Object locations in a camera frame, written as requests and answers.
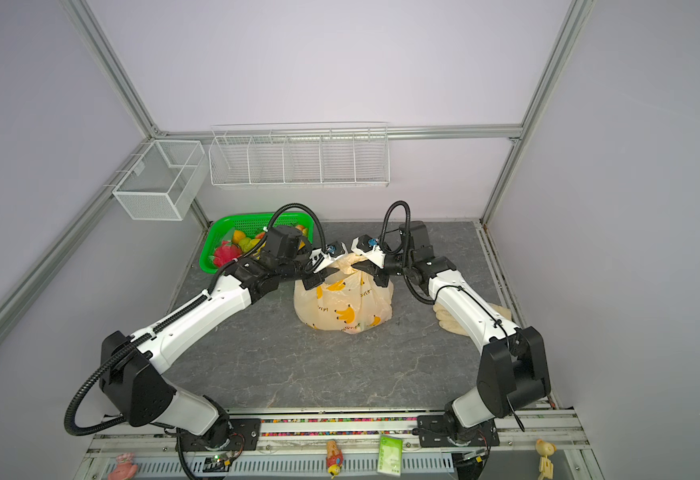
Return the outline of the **beige plastic bag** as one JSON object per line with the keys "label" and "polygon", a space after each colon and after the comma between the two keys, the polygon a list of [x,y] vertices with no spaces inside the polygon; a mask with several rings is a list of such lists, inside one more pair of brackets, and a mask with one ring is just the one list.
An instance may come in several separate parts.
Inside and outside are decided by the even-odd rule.
{"label": "beige plastic bag", "polygon": [[338,271],[320,285],[306,290],[297,280],[294,308],[302,323],[322,331],[358,334],[379,326],[393,317],[394,285],[378,286],[374,277],[357,269],[360,255],[334,262]]}

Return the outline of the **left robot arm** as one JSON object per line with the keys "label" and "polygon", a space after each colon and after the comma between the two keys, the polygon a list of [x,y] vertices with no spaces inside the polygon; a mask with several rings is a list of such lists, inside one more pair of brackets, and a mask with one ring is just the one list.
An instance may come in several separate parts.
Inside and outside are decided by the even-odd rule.
{"label": "left robot arm", "polygon": [[[223,447],[232,425],[226,410],[206,396],[171,384],[165,372],[197,341],[236,313],[245,310],[286,280],[316,286],[328,266],[344,254],[330,244],[320,222],[313,225],[318,242],[312,244],[296,227],[278,224],[293,209],[279,208],[265,234],[248,252],[220,267],[210,285],[163,319],[125,335],[116,331],[102,343],[100,366],[74,394],[63,419],[72,436],[92,435],[127,423],[133,427],[157,424],[189,433],[209,449]],[[110,420],[81,426],[76,415],[84,398],[99,386],[119,413]]]}

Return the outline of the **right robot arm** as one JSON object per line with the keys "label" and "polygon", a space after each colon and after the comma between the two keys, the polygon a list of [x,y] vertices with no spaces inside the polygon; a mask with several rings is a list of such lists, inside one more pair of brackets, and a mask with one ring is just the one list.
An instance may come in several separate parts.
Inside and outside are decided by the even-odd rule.
{"label": "right robot arm", "polygon": [[445,309],[476,345],[480,353],[476,384],[446,407],[445,417],[456,431],[514,416],[551,393],[541,333],[518,326],[491,307],[451,260],[438,256],[427,226],[412,220],[407,202],[394,202],[380,234],[355,239],[352,250],[371,263],[377,283],[402,277],[415,299]]}

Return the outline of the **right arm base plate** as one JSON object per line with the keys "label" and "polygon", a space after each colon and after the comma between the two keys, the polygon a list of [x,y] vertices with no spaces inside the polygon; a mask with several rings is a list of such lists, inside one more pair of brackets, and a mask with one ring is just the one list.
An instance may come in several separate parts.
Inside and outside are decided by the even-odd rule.
{"label": "right arm base plate", "polygon": [[489,447],[500,445],[493,420],[472,427],[463,426],[455,415],[445,412],[438,415],[420,415],[412,434],[417,436],[422,447]]}

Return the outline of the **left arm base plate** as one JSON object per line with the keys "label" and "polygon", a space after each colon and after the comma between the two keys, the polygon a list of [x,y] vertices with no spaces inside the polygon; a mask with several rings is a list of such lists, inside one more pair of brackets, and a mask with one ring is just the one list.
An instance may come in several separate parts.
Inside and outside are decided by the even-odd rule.
{"label": "left arm base plate", "polygon": [[178,437],[184,452],[253,451],[257,448],[261,426],[260,418],[232,418],[217,421],[201,436],[179,430]]}

